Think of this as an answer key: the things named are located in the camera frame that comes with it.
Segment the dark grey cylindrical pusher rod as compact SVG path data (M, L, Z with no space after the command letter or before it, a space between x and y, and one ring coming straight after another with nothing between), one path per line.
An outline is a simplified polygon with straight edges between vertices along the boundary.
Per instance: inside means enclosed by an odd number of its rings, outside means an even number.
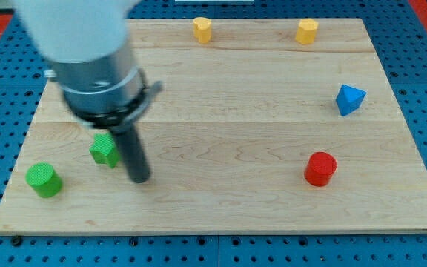
M131 181L143 183L150 178L150 166L135 125L111 128L110 134Z

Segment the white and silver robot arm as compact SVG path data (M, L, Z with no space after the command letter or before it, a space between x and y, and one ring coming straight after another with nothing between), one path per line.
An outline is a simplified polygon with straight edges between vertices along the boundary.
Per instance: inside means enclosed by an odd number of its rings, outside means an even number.
M132 53L126 15L136 1L13 0L12 5L49 67L71 112L110 131L129 178L150 178L135 123L162 83L149 84Z

